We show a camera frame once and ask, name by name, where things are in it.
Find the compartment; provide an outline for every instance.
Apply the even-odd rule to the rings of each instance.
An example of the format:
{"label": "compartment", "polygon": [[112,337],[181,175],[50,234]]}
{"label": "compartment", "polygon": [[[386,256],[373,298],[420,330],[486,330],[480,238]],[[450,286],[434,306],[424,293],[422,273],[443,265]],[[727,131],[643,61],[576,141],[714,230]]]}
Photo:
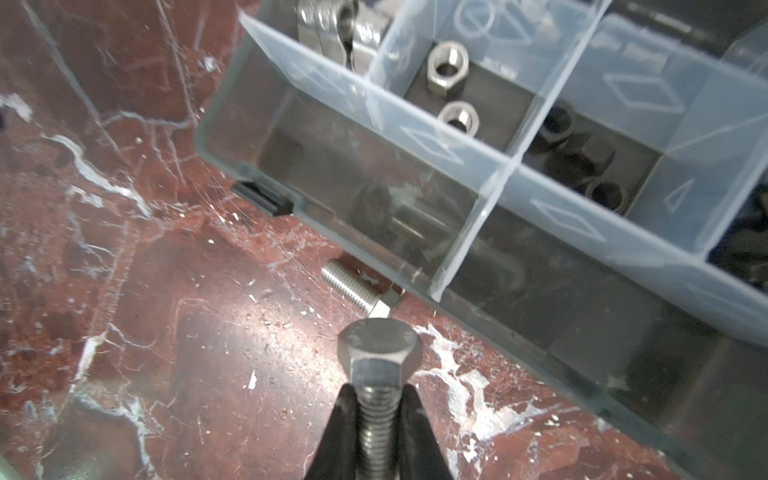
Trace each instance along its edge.
{"label": "compartment", "polygon": [[768,163],[763,79],[618,15],[601,21],[561,98],[659,152],[627,218],[698,256]]}
{"label": "compartment", "polygon": [[[409,0],[360,76],[296,42],[293,7],[269,2],[259,20],[241,17],[260,66],[232,67],[227,104],[209,109],[217,120],[204,122],[206,144],[198,146],[215,145],[206,156],[222,159],[231,176],[282,187],[296,215],[433,299],[501,207],[702,320],[768,344],[768,297],[704,262],[706,245],[720,239],[766,162],[766,83],[615,15],[603,18],[607,2],[537,4],[535,15],[510,3]],[[466,15],[485,20],[478,38],[456,27]],[[508,36],[501,44],[500,32]],[[436,120],[440,103],[409,101],[429,49],[448,39],[468,46],[480,89],[508,89],[509,102],[481,106],[515,104],[495,136],[469,138]],[[629,220],[521,164],[558,98],[585,124],[633,142],[649,163],[660,156],[649,174],[633,174],[647,182],[633,190]],[[687,186],[658,193],[678,181]],[[422,229],[409,230],[413,222]]]}
{"label": "compartment", "polygon": [[[465,22],[479,7],[487,9],[488,28],[467,32]],[[430,286],[439,299],[606,7],[607,2],[590,7],[558,1],[531,9],[504,2],[411,0],[398,11],[363,77],[272,29],[268,18],[261,17],[262,22],[241,15],[240,20],[288,82],[476,193],[469,212],[461,212],[459,232],[441,244],[442,262]],[[448,39],[466,43],[473,64],[532,90],[519,128],[510,132],[508,155],[395,95],[412,81],[432,44]],[[420,187],[414,188],[415,195],[423,194]],[[448,192],[445,201],[450,202],[451,195]]]}

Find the hex bolt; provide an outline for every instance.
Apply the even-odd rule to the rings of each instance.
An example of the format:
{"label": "hex bolt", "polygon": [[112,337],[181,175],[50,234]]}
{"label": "hex bolt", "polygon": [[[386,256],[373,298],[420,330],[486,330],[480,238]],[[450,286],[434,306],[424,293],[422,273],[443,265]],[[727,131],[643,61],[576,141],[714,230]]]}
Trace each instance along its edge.
{"label": "hex bolt", "polygon": [[337,352],[359,406],[358,478],[392,480],[400,396],[421,365],[422,341],[407,323],[367,318],[342,330]]}
{"label": "hex bolt", "polygon": [[323,267],[322,275],[335,291],[357,305],[366,313],[366,316],[385,318],[400,301],[399,293],[391,288],[383,295],[379,295],[368,283],[346,269],[338,260],[329,261]]}

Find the clear plastic compartment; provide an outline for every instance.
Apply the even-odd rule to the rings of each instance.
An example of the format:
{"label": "clear plastic compartment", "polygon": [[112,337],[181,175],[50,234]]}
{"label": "clear plastic compartment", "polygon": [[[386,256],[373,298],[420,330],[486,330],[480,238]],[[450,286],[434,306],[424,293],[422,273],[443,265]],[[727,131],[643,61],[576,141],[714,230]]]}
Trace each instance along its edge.
{"label": "clear plastic compartment", "polygon": [[[605,15],[608,3],[405,0],[362,77],[264,15],[240,21],[297,89],[475,193],[439,267],[419,282],[436,300],[498,204],[701,319],[768,344],[768,297],[706,263],[768,163],[768,82],[743,62]],[[768,55],[754,48],[765,28],[749,35],[750,58]],[[532,93],[506,151],[402,98],[444,40],[466,45],[473,68]],[[521,164],[558,98],[660,153],[626,218]]]}
{"label": "clear plastic compartment", "polygon": [[[477,13],[491,12],[486,23],[495,40],[457,29]],[[430,294],[437,300],[451,282],[485,218],[495,206],[507,178],[519,166],[538,125],[556,100],[607,2],[586,6],[557,0],[551,8],[531,10],[511,2],[404,2],[369,72],[360,77],[299,44],[266,23],[241,14],[240,21],[286,79],[301,91],[376,132],[441,173],[477,192],[434,274]],[[522,126],[507,154],[472,139],[402,99],[432,45],[458,40],[468,46],[470,61],[494,71],[531,72],[521,77],[534,94]]]}
{"label": "clear plastic compartment", "polygon": [[661,153],[627,217],[704,258],[768,163],[768,83],[618,15],[562,97]]}

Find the metal hardware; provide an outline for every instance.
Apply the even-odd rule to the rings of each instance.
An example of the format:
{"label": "metal hardware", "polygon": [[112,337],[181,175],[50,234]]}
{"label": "metal hardware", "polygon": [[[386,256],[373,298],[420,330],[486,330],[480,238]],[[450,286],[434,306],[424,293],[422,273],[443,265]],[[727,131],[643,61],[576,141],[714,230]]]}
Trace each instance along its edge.
{"label": "metal hardware", "polygon": [[386,35],[392,17],[360,4],[352,35],[352,70],[357,74],[368,71]]}
{"label": "metal hardware", "polygon": [[588,178],[576,190],[598,205],[623,213],[627,207],[627,192],[621,185],[601,178]]}
{"label": "metal hardware", "polygon": [[323,267],[322,275],[335,291],[362,309],[366,316],[386,318],[400,301],[400,294],[392,288],[379,295],[370,285],[336,260],[329,261]]}
{"label": "metal hardware", "polygon": [[367,318],[339,334],[337,349],[359,405],[358,478],[392,480],[397,473],[400,396],[421,365],[422,341],[407,323]]}
{"label": "metal hardware", "polygon": [[537,138],[549,148],[557,147],[574,133],[576,123],[573,107],[559,101],[547,113],[544,123],[538,129]]}
{"label": "metal hardware", "polygon": [[603,135],[584,132],[575,134],[559,154],[586,175],[602,175],[616,156],[616,147]]}
{"label": "metal hardware", "polygon": [[358,7],[357,0],[300,0],[299,41],[348,67]]}
{"label": "metal hardware", "polygon": [[427,88],[445,98],[455,98],[464,90],[469,75],[469,53],[457,41],[444,41],[429,52]]}
{"label": "metal hardware", "polygon": [[465,101],[448,103],[437,116],[438,120],[455,127],[470,137],[474,137],[480,128],[480,117],[475,107]]}

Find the threaded bolt shank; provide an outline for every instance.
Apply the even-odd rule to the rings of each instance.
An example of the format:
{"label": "threaded bolt shank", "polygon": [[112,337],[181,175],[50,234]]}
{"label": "threaded bolt shank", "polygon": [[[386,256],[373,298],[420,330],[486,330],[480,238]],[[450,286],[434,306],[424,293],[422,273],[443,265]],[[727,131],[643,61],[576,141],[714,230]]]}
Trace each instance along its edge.
{"label": "threaded bolt shank", "polygon": [[329,261],[323,267],[323,279],[344,298],[363,309],[366,315],[373,310],[379,299],[379,294],[371,286],[336,260]]}
{"label": "threaded bolt shank", "polygon": [[358,476],[365,480],[392,480],[396,474],[397,410],[402,390],[357,387]]}

